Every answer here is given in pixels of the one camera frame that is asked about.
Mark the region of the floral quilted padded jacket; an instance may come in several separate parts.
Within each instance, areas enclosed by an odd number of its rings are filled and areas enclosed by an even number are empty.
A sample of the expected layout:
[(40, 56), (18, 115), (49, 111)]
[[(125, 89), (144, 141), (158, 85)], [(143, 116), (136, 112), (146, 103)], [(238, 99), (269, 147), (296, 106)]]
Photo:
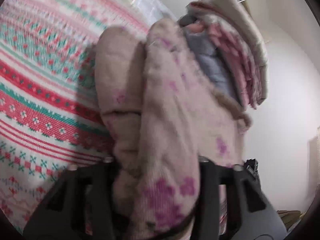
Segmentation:
[(120, 164), (113, 200), (130, 220), (125, 239), (150, 239), (191, 218), (199, 156), (240, 163), (252, 120), (203, 74), (176, 22), (156, 22), (145, 40), (123, 27), (105, 29), (95, 87)]

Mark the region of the patterned pink green blanket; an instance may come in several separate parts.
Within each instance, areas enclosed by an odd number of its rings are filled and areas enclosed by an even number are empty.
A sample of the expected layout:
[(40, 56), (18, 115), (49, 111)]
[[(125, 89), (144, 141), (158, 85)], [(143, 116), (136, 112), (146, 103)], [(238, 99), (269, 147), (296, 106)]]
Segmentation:
[(94, 81), (95, 45), (112, 25), (148, 30), (127, 0), (1, 5), (1, 213), (17, 233), (62, 170), (112, 150)]

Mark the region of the pink folded quilt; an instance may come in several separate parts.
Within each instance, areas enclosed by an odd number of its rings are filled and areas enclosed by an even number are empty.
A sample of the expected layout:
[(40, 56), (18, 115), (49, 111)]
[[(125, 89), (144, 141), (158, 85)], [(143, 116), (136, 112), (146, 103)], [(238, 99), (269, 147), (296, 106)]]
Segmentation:
[(213, 44), (220, 49), (235, 78), (242, 108), (257, 108), (261, 96), (259, 67), (242, 34), (226, 16), (201, 2), (191, 2), (187, 11), (187, 15), (196, 17), (196, 22), (189, 25), (190, 29), (205, 30)]

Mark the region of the grey folded blanket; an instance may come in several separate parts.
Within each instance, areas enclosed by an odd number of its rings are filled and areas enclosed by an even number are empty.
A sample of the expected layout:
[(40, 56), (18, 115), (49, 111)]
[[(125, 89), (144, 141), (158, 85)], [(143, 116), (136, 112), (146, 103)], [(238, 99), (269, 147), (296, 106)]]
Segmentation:
[(243, 106), (235, 78), (220, 49), (213, 44), (205, 30), (192, 31), (190, 29), (189, 25), (195, 22), (196, 17), (184, 15), (178, 23), (183, 28), (187, 44), (195, 55), (201, 70), (219, 90)]

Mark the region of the beige folded quilt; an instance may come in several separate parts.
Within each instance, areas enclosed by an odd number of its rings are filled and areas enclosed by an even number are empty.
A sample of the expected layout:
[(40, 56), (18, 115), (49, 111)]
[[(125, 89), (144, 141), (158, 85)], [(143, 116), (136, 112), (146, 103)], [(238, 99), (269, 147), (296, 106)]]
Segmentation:
[(200, 0), (200, 2), (218, 10), (231, 20), (249, 45), (254, 61), (259, 67), (261, 96), (258, 99), (258, 104), (262, 104), (268, 94), (268, 57), (263, 36), (257, 25), (238, 0)]

